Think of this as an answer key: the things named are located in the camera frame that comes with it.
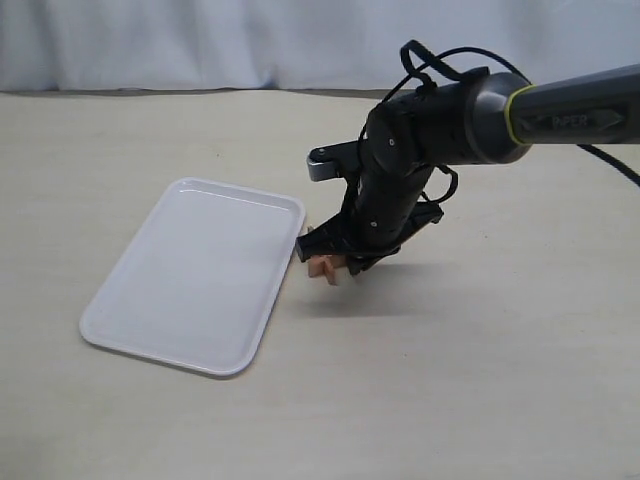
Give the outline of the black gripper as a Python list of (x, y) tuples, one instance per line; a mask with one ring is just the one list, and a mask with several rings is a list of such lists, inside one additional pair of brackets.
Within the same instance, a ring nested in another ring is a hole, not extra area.
[(396, 255), (400, 245), (429, 223), (438, 223), (442, 209), (435, 202), (420, 202), (433, 167), (406, 177), (383, 171), (364, 170), (357, 196), (349, 208), (346, 230), (355, 250), (349, 253), (344, 221), (339, 214), (296, 238), (295, 251), (301, 262), (314, 256), (348, 254), (348, 271), (357, 276), (382, 259)]

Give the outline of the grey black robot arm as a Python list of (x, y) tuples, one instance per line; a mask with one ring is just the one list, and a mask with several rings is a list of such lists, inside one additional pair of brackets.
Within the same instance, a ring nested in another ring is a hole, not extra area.
[(297, 239), (298, 257), (338, 256), (355, 275), (396, 254), (442, 218), (441, 200), (424, 193), (435, 171), (510, 164), (537, 144), (638, 140), (634, 65), (540, 86), (485, 69), (422, 86), (376, 105), (362, 138), (309, 153), (313, 181), (342, 178), (347, 189), (339, 212)]

